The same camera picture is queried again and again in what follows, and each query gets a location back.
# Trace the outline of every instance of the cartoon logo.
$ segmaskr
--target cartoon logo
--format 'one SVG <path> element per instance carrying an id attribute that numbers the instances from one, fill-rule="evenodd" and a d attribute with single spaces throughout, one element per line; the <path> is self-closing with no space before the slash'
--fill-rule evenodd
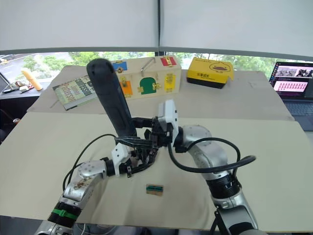
<path id="1" fill-rule="evenodd" d="M 223 62 L 216 62 L 210 65 L 210 69 L 216 72 L 230 72 L 230 66 Z"/>

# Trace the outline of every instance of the book cover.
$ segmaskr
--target book cover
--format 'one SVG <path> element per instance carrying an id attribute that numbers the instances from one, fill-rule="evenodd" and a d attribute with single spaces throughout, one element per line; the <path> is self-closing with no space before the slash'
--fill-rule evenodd
<path id="1" fill-rule="evenodd" d="M 53 90 L 66 110 L 97 97 L 88 75 L 55 86 Z"/>

